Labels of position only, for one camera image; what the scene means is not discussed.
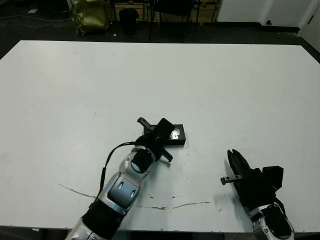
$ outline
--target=chair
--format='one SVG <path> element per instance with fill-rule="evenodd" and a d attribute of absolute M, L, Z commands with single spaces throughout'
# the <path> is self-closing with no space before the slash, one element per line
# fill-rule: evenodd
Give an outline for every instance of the chair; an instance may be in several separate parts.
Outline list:
<path fill-rule="evenodd" d="M 154 0 L 151 3 L 151 27 L 149 33 L 149 41 L 151 40 L 153 23 L 155 19 L 155 13 L 159 13 L 160 23 L 162 22 L 161 13 L 164 14 L 172 14 L 176 16 L 181 16 L 181 22 L 184 21 L 184 16 L 187 16 L 187 23 L 190 19 L 190 14 L 193 9 L 196 0 Z M 183 30 L 182 40 L 184 40 L 185 29 Z"/>

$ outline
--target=white table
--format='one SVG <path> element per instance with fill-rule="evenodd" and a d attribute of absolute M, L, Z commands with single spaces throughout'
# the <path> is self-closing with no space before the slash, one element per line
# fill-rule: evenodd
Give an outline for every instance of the white table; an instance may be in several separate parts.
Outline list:
<path fill-rule="evenodd" d="M 320 231 L 320 65 L 301 46 L 20 41 L 0 60 L 0 112 L 0 225 L 72 228 L 142 116 L 183 124 L 187 141 L 120 229 L 252 232 L 220 182 L 234 148 L 283 167 L 292 225 Z"/>

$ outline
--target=floor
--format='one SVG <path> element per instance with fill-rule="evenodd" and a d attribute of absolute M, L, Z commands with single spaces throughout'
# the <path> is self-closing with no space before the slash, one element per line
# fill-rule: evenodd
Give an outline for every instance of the floor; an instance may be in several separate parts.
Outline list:
<path fill-rule="evenodd" d="M 137 24 L 137 33 L 125 35 L 122 25 L 114 22 L 105 34 L 86 35 L 76 34 L 73 22 L 68 19 L 68 6 L 64 0 L 29 0 L 14 1 L 0 5 L 0 59 L 10 51 L 20 40 L 51 40 L 51 41 L 86 41 L 86 42 L 130 42 L 148 43 L 150 25 L 142 22 Z M 28 13 L 31 9 L 38 9 L 36 13 Z M 29 16 L 47 20 L 64 20 L 59 22 L 47 22 L 25 17 Z M 306 41 L 292 32 L 260 31 L 256 27 L 217 27 L 214 24 L 200 25 L 195 31 L 194 24 L 167 23 L 154 25 L 152 43 L 179 43 L 182 39 L 181 29 L 185 28 L 185 44 L 277 44 L 277 45 L 301 45 L 319 63 L 320 53 Z M 66 230 L 34 231 L 28 228 L 0 227 L 0 239 L 6 240 L 60 240 L 66 237 Z M 211 239 L 211 240 L 254 240 L 252 234 L 236 233 L 161 233 L 150 232 L 121 232 L 115 239 L 154 239 L 156 236 L 163 238 L 180 237 L 185 239 Z M 301 235 L 299 239 L 310 239 Z"/>

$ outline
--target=white wall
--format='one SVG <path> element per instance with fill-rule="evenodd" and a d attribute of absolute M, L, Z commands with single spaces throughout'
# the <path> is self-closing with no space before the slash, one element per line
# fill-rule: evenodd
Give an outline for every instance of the white wall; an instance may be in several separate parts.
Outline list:
<path fill-rule="evenodd" d="M 222 0 L 218 22 L 258 22 L 266 0 Z"/>
<path fill-rule="evenodd" d="M 273 0 L 270 9 L 264 19 L 260 19 L 262 25 L 271 21 L 272 26 L 298 27 L 313 0 Z"/>
<path fill-rule="evenodd" d="M 257 22 L 302 28 L 318 0 L 222 0 L 218 22 Z"/>
<path fill-rule="evenodd" d="M 313 15 L 311 22 L 301 29 L 299 36 L 320 52 L 320 7 Z"/>

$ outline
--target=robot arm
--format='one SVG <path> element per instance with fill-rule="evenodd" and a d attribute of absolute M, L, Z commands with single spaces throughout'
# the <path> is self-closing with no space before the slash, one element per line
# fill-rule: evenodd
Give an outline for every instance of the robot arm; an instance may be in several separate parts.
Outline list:
<path fill-rule="evenodd" d="M 103 168 L 99 194 L 68 234 L 67 240 L 110 240 L 140 193 L 152 164 L 162 155 L 171 162 L 172 156 L 164 146 L 175 129 L 174 125 L 164 118 L 155 128 L 143 118 L 138 122 L 148 127 L 150 132 L 127 144 L 135 146 L 121 162 L 119 172 L 104 187 L 106 167 Z"/>
<path fill-rule="evenodd" d="M 276 198 L 282 187 L 284 169 L 279 166 L 251 169 L 236 150 L 228 150 L 234 176 L 221 178 L 221 183 L 233 183 L 243 207 L 248 208 L 257 240 L 294 240 L 294 229 L 283 204 Z"/>

